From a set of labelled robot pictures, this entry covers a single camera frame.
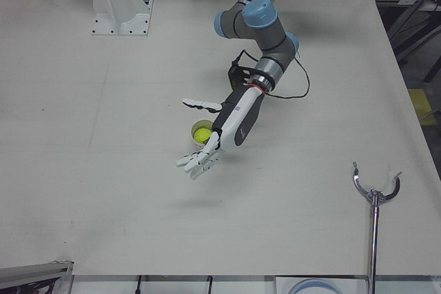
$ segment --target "metal frame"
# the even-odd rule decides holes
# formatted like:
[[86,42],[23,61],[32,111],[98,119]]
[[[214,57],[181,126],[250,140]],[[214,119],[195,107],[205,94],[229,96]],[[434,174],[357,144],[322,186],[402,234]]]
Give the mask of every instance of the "metal frame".
[[74,262],[53,262],[0,269],[0,289],[71,275],[73,267]]
[[411,18],[411,16],[418,11],[425,0],[417,0],[411,7],[407,8],[387,30],[387,36],[390,41],[396,37],[404,24]]

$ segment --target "blue joint cap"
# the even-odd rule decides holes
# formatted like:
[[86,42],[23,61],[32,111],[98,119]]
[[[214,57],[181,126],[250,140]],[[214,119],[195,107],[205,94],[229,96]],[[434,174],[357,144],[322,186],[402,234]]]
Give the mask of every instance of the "blue joint cap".
[[300,43],[298,42],[297,37],[292,32],[287,32],[287,37],[291,39],[292,43],[294,44],[294,47],[296,49],[296,53],[298,52],[298,48],[300,47]]
[[223,12],[220,12],[219,14],[216,15],[216,17],[214,18],[214,31],[216,31],[216,33],[224,38],[227,38],[225,36],[225,34],[222,31],[222,27],[221,27],[221,16],[222,16]]
[[277,10],[271,0],[250,1],[242,11],[245,24],[253,29],[264,29],[277,20]]

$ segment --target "white tabletop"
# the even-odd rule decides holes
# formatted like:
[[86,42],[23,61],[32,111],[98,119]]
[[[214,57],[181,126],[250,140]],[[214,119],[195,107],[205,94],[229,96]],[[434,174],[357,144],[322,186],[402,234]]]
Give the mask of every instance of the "white tabletop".
[[[193,181],[183,97],[221,102],[253,41],[212,21],[235,0],[154,0],[150,35],[91,36],[92,0],[0,0],[0,267],[76,274],[441,274],[441,184],[373,0],[277,0],[307,98],[266,98],[244,145]],[[276,92],[301,94],[291,64]]]

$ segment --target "black wire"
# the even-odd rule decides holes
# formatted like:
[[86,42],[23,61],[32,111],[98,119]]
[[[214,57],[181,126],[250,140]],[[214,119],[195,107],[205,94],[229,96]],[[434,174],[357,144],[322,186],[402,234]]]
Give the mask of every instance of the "black wire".
[[250,53],[248,53],[247,50],[242,50],[242,51],[240,51],[239,56],[236,58],[235,61],[239,61],[240,58],[242,57],[242,55],[243,55],[244,53],[245,53],[250,59],[253,59],[253,60],[255,60],[255,62],[258,62],[258,59],[256,59],[256,58],[255,58],[254,56],[252,56]]
[[309,93],[309,88],[311,87],[311,81],[309,80],[309,75],[308,72],[306,71],[305,67],[302,66],[302,64],[297,60],[296,57],[294,57],[294,60],[296,60],[297,64],[303,69],[303,71],[305,72],[306,75],[306,79],[308,81],[308,88],[306,89],[306,92],[304,94],[302,94],[301,96],[276,96],[274,94],[269,94],[266,93],[266,95],[268,96],[272,96],[274,98],[279,98],[279,99],[295,99],[295,98],[304,98],[308,95]]
[[209,281],[208,294],[212,294],[213,276],[209,275],[208,278],[207,278],[207,281]]
[[135,294],[140,294],[141,293],[141,280],[143,279],[142,275],[138,276],[138,286],[136,286],[136,290],[135,290]]

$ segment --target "floor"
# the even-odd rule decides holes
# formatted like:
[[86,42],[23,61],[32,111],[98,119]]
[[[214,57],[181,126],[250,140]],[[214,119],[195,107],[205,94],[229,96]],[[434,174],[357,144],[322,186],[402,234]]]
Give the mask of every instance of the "floor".
[[[424,21],[427,18],[427,13],[416,13],[409,22],[403,27],[402,30],[406,30],[407,27],[417,25],[419,22]],[[414,29],[407,30],[400,34],[394,41],[394,45],[405,40],[412,32],[417,30],[419,26]],[[429,100],[432,110],[441,109],[441,71],[430,82],[424,83],[423,78],[430,70],[432,65],[438,59],[441,54],[441,33],[431,39],[428,43],[423,45],[417,51],[411,53],[405,58],[404,61],[399,61],[401,73],[408,89],[424,89],[426,96]],[[422,126],[424,136],[426,137],[427,144],[431,151],[433,161],[439,175],[441,176],[441,116],[438,112],[435,117],[437,118],[438,125],[434,126]]]

